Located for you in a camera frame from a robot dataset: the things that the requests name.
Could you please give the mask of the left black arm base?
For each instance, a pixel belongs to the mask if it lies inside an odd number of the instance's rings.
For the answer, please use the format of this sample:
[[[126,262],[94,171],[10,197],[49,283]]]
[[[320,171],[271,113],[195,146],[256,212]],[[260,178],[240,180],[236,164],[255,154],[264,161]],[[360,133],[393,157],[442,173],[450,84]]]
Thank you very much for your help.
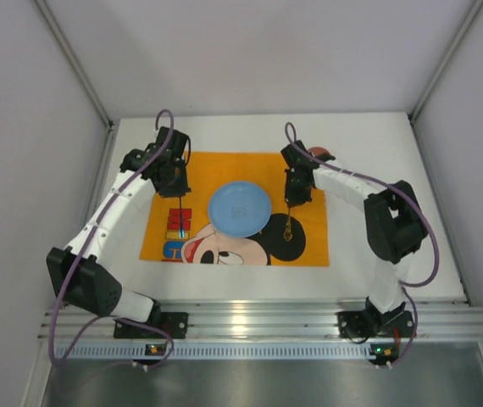
[[[188,329],[189,315],[186,312],[162,312],[158,324],[159,330],[168,333],[173,339],[185,339]],[[116,339],[149,339],[164,338],[163,335],[132,326],[124,322],[116,322],[114,328]]]

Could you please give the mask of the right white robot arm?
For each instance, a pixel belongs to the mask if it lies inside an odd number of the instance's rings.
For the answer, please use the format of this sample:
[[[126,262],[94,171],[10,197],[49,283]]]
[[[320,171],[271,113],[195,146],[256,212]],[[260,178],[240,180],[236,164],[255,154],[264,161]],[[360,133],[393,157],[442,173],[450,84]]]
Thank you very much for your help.
[[[312,200],[312,191],[330,192],[364,216],[369,247],[376,257],[369,296],[358,311],[338,314],[340,337],[361,343],[372,337],[408,335],[403,278],[428,231],[419,217],[413,188],[405,181],[377,189],[374,181],[343,168],[328,153],[313,156],[296,141],[280,154],[286,162],[284,200],[288,208]]]

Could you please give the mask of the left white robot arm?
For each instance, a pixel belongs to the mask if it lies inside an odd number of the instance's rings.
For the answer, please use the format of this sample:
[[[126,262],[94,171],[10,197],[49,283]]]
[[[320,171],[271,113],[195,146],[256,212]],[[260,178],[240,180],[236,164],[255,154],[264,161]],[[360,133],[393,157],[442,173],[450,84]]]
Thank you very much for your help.
[[[186,169],[190,149],[187,134],[161,127],[154,142],[124,156],[91,219],[65,248],[52,248],[47,255],[59,300],[98,317],[140,323],[157,318],[158,302],[123,287],[109,268],[133,219],[155,195],[182,198],[190,192]]]

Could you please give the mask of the gold ornate spoon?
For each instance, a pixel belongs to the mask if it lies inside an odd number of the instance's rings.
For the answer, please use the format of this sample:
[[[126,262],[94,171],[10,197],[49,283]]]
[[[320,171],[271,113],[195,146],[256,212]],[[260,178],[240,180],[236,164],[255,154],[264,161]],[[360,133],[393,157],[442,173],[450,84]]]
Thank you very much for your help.
[[[292,226],[291,226],[291,207],[287,208],[287,213],[286,213],[286,224],[285,224],[285,229],[283,233],[283,237],[287,242],[290,242],[292,240]]]

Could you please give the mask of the light blue plate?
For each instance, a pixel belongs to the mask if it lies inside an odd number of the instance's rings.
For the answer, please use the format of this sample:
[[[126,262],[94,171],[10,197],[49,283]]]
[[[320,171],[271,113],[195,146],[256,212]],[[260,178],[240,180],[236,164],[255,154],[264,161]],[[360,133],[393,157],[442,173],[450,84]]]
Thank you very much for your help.
[[[228,237],[255,235],[268,224],[271,215],[268,193],[249,181],[226,183],[208,201],[210,223],[216,231]]]

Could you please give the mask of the blue metal fork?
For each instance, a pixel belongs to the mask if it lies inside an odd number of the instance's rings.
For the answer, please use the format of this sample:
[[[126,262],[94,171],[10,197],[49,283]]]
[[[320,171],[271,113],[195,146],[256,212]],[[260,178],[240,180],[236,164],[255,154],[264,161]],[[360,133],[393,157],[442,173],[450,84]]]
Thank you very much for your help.
[[[184,219],[183,219],[183,207],[182,207],[182,197],[178,198],[179,202],[179,232],[180,232],[180,238],[183,238],[185,236],[184,232]]]

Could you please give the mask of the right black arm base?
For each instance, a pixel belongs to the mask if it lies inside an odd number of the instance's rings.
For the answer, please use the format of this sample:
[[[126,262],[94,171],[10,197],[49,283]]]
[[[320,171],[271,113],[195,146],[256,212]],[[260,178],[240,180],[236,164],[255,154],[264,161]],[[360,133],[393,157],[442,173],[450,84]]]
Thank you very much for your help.
[[[340,337],[354,342],[395,337],[408,339],[415,328],[410,311],[400,311],[396,314],[370,314],[365,310],[342,311],[337,314],[337,322]]]

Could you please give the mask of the pink plastic cup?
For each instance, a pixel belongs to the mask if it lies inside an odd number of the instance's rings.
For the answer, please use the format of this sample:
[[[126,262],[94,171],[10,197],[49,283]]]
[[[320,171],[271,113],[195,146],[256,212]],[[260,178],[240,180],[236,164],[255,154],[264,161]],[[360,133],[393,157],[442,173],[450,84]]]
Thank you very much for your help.
[[[314,157],[318,157],[320,155],[330,153],[326,148],[322,148],[322,147],[312,147],[308,150],[308,152],[312,154]]]

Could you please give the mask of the orange Mickey Mouse placemat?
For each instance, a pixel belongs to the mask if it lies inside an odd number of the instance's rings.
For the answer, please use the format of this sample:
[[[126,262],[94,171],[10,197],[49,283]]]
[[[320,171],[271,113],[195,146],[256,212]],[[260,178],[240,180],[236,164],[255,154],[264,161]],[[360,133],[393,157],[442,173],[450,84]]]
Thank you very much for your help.
[[[178,198],[155,195],[139,258],[183,264],[329,265],[325,195],[291,210],[292,240],[284,237],[287,206],[283,199],[286,164],[279,153],[195,152],[188,168],[191,187],[182,198],[184,232],[179,232]],[[249,181],[269,195],[268,224],[250,237],[228,237],[208,219],[208,201],[226,183]]]

